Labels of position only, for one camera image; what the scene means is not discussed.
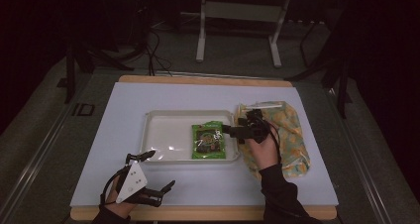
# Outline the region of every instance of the person's right hand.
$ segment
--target person's right hand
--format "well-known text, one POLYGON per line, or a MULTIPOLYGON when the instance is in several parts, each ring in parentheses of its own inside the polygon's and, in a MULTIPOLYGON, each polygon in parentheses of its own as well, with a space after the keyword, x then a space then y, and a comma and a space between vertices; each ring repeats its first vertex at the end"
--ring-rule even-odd
MULTIPOLYGON (((271 132, 276 136, 276 126, 272 123, 270 124, 272 125, 271 132)), ((251 148, 251 152, 259 169, 268 168, 278 163, 277 148, 275 147, 275 142, 271 134, 268 134, 266 139, 261 143, 257 143, 254 139, 246 139, 246 142, 251 148)))

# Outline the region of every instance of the wooden table edge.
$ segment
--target wooden table edge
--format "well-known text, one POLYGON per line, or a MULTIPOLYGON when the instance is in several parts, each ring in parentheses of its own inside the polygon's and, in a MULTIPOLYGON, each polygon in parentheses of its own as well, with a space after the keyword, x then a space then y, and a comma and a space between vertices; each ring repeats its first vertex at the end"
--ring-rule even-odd
POLYGON ((293 87, 289 81, 249 79, 249 78, 217 78, 217 77, 188 77, 188 76, 144 76, 122 75, 119 82, 127 83, 172 83, 172 84, 200 84, 200 85, 231 85, 231 86, 261 86, 261 87, 293 87))
MULTIPOLYGON (((308 214, 319 220, 337 217, 335 206, 304 206, 308 214)), ((263 206, 161 206, 139 205, 130 216, 134 221, 261 221, 263 206)), ((98 206, 76 206, 70 211, 75 221, 91 221, 99 212, 98 206)))

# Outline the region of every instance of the metal stand leg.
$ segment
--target metal stand leg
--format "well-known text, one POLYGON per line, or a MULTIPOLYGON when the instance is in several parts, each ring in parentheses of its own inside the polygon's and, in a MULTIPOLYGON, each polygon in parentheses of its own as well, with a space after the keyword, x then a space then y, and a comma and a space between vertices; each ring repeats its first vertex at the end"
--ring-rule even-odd
POLYGON ((281 60, 280 60, 280 56, 278 55, 277 39, 278 39, 278 35, 280 34, 281 27, 283 26, 283 23, 284 23, 284 17, 286 16, 289 2, 290 0, 284 1, 283 8, 280 14, 278 15, 278 21, 277 21, 275 32, 273 35, 268 37, 269 48, 271 49, 272 62, 274 64, 274 67, 281 67, 281 60))
POLYGON ((66 75, 65 85, 67 88, 67 96, 65 97, 64 103, 69 103, 74 95, 75 91, 75 75, 74 75, 74 56, 73 47, 70 43, 67 43, 66 52, 66 75))
POLYGON ((197 57, 195 58, 197 62, 202 62, 204 60, 204 49, 206 46, 205 23, 206 23, 206 0, 201 0, 200 36, 198 37, 197 57))
POLYGON ((341 68, 339 96, 337 99, 337 108, 343 118, 346 118, 345 104, 347 95, 347 81, 349 77, 349 61, 345 61, 341 68))

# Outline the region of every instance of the green package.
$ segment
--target green package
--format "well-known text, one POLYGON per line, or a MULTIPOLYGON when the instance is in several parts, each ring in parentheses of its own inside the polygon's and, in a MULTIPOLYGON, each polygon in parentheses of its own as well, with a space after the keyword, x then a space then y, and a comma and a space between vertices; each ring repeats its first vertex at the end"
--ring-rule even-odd
POLYGON ((222 122, 211 121, 192 125, 193 159, 225 159, 225 139, 222 122))

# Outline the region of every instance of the person's left hand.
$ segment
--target person's left hand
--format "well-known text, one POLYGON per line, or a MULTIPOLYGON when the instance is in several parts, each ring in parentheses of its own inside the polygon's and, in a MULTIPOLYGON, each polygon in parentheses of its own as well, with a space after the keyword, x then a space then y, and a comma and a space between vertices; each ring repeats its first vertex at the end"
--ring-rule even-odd
POLYGON ((106 201, 105 201, 105 203, 109 203, 109 204, 105 204, 105 208, 114 212, 120 217, 126 219, 129 216, 130 212, 137 206, 137 204, 128 203, 128 202, 121 202, 121 203, 115 202, 115 200, 117 200, 117 197, 118 197, 118 192, 116 188, 117 188, 117 183, 118 183, 119 178, 120 177, 117 176, 112 181, 111 190, 109 191, 108 197, 106 198, 106 201))

